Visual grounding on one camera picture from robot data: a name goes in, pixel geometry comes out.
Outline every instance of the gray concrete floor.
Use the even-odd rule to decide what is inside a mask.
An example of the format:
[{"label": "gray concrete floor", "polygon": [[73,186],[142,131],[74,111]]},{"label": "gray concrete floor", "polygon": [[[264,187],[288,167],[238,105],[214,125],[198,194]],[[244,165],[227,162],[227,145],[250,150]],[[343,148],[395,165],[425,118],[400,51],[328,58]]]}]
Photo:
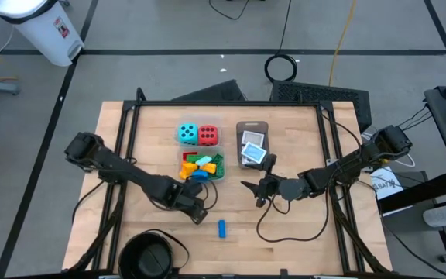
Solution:
[{"label": "gray concrete floor", "polygon": [[[72,1],[66,9],[81,30],[92,0]],[[446,1],[432,3],[446,31]],[[238,14],[243,0],[214,0],[222,11]],[[280,44],[287,1],[251,1],[239,21],[215,13],[206,1],[98,1],[85,40],[88,49],[273,49]],[[350,2],[293,1],[285,49],[332,50],[348,16]],[[10,27],[0,20],[0,46]],[[18,32],[9,50],[32,50]],[[445,50],[423,1],[359,0],[342,49]],[[131,99],[138,86],[148,99],[167,100],[236,79],[251,100],[269,98],[271,84],[262,66],[269,55],[84,55],[79,58],[36,191],[9,264],[7,276],[58,272],[70,233],[70,215],[83,174],[66,163],[63,150],[79,131],[94,131],[103,101]],[[293,55],[296,81],[327,84],[332,56]],[[0,256],[43,141],[66,68],[40,55],[2,55],[0,77],[17,74],[19,96],[0,94]],[[273,76],[290,69],[273,63]],[[367,90],[373,125],[383,127],[410,117],[423,105],[423,91],[446,85],[446,55],[345,56],[337,61],[334,86]],[[414,142],[415,170],[429,177],[446,172],[446,149],[435,124],[408,131]],[[411,171],[398,165],[397,171]],[[436,257],[444,253],[435,232],[401,233],[422,257],[446,270]],[[441,277],[419,264],[387,235],[395,270]]]}]

